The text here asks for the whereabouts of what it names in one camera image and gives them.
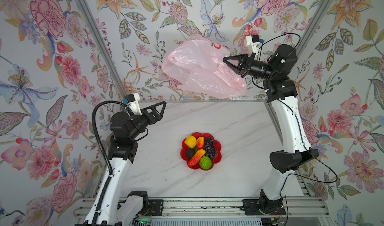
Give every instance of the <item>plastic bag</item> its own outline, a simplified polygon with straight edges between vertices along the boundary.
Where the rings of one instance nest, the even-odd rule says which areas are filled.
[[[247,83],[223,62],[229,54],[226,48],[204,36],[191,36],[165,58],[162,70],[179,80],[182,90],[220,99],[239,97],[246,94]]]

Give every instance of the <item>yellow fruit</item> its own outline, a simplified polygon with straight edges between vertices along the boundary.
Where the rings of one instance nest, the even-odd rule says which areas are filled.
[[[187,137],[187,139],[185,140],[184,143],[185,143],[189,148],[194,148],[194,147],[196,146],[196,141],[197,141],[197,139],[191,135],[191,136]]]

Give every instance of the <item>green fruit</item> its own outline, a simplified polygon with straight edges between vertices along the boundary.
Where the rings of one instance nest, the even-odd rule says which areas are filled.
[[[207,156],[204,156],[200,159],[200,167],[204,170],[210,169],[212,166],[212,161]]]

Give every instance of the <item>red bowl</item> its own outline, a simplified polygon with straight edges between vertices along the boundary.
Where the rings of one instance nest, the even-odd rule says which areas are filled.
[[[204,137],[204,138],[213,137],[209,133],[192,133],[191,135],[194,136],[196,139],[199,138],[199,137]],[[185,140],[186,140],[186,138],[181,143],[182,149],[180,151],[180,156],[181,156],[181,158],[184,161],[187,162],[187,166],[188,166],[189,159],[187,158],[185,152],[189,149],[189,147],[185,144]],[[209,169],[204,170],[204,169],[202,169],[200,167],[200,164],[198,163],[198,164],[196,164],[193,167],[188,166],[189,168],[194,169],[194,170],[195,169],[201,169],[201,170],[204,170],[204,171],[208,171],[208,170],[211,170],[216,163],[219,163],[221,161],[221,152],[220,152],[221,151],[221,143],[219,141],[217,141],[215,138],[214,138],[214,141],[215,141],[215,148],[217,149],[217,155],[216,155],[216,157],[214,159],[212,159],[212,166]]]

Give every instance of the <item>floral wallpaper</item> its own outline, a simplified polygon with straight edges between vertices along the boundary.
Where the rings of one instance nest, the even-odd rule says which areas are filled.
[[[74,0],[0,0],[1,225],[70,225],[92,196],[104,166],[92,110],[118,99],[93,41]],[[114,109],[98,112],[103,142]]]
[[[336,225],[384,224],[384,8],[382,0],[334,0],[290,77],[305,134],[334,183],[305,180]],[[336,176],[312,160],[302,175]]]
[[[233,55],[248,53],[245,37],[265,41],[287,32],[302,35],[321,0],[87,0],[127,93],[142,100],[210,100],[199,92],[183,91],[181,82],[162,71],[164,57],[190,35],[212,40]],[[296,45],[287,35],[263,46],[268,58],[281,43]],[[247,95],[230,99],[265,99],[250,78]]]

